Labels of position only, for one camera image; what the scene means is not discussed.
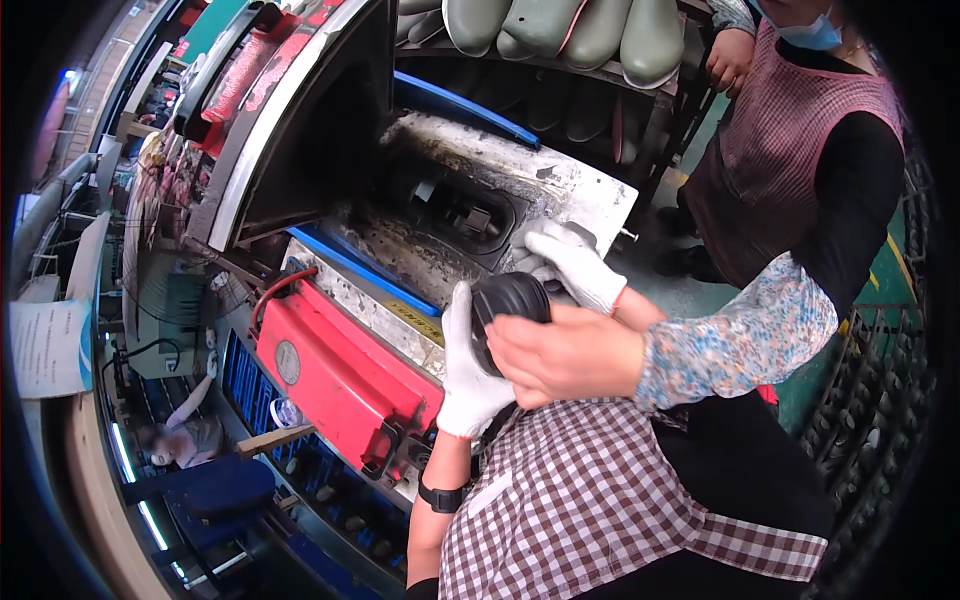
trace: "red metal panel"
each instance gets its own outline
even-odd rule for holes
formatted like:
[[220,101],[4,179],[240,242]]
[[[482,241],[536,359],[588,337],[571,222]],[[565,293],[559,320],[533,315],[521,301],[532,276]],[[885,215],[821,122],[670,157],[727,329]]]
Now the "red metal panel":
[[312,284],[295,288],[267,302],[256,346],[283,393],[357,468],[382,456],[384,419],[422,432],[440,410],[443,390]]

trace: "white cotton glove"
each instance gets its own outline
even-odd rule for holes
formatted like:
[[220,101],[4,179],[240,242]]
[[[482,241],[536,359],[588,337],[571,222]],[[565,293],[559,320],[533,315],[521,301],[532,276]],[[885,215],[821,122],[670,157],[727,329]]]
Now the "white cotton glove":
[[457,283],[443,317],[446,394],[437,426],[458,438],[475,437],[514,400],[510,382],[487,374],[473,355],[470,302],[469,282]]
[[545,217],[515,237],[514,261],[518,271],[541,282],[559,279],[577,303],[604,315],[613,312],[627,285],[582,235]]
[[211,350],[210,355],[206,357],[206,374],[210,379],[217,378],[217,350]]

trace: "black handle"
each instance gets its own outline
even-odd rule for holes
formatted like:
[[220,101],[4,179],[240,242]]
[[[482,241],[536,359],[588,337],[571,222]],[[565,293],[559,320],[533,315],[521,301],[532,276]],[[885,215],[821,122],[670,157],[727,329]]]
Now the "black handle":
[[224,33],[224,38],[215,43],[206,57],[204,67],[197,74],[190,88],[183,94],[177,114],[174,115],[174,132],[186,139],[202,142],[210,132],[210,123],[201,118],[204,101],[209,95],[217,76],[223,71],[233,50],[254,27],[269,32],[283,18],[283,11],[273,2],[252,2],[240,11]]
[[394,460],[394,455],[400,449],[400,438],[403,436],[403,429],[400,428],[399,425],[384,420],[380,423],[380,433],[390,440],[390,448],[387,449],[386,456],[383,457],[383,461],[379,465],[375,461],[368,461],[364,464],[363,468],[360,469],[360,472],[373,481],[382,477],[383,472],[387,470],[387,466]]

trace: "black wristwatch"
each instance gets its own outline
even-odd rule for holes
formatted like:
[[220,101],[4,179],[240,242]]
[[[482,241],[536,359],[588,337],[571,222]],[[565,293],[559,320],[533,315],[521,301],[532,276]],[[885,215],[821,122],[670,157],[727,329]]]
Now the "black wristwatch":
[[464,503],[464,489],[459,490],[430,490],[420,480],[418,492],[423,501],[430,505],[434,513],[453,515]]

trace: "checkered shirt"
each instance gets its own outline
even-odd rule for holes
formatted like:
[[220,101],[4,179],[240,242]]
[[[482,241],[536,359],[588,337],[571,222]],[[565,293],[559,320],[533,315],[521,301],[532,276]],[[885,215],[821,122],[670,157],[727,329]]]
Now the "checkered shirt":
[[822,538],[714,515],[625,398],[517,411],[446,532],[441,598],[571,598],[678,550],[808,581]]

